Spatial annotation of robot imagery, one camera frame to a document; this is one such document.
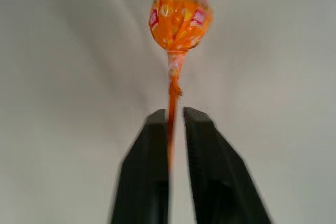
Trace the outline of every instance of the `white wall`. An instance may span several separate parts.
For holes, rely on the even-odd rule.
[[[246,160],[275,223],[335,223],[335,0],[210,0],[181,105]],[[0,0],[0,223],[106,223],[119,161],[167,105],[151,0]],[[181,113],[171,223],[194,223]]]

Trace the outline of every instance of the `orange lollipop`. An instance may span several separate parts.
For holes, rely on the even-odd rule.
[[[186,53],[197,46],[213,20],[207,0],[154,0],[149,26],[155,41],[168,52],[169,115],[168,164],[172,168],[175,109],[182,90],[178,85]]]

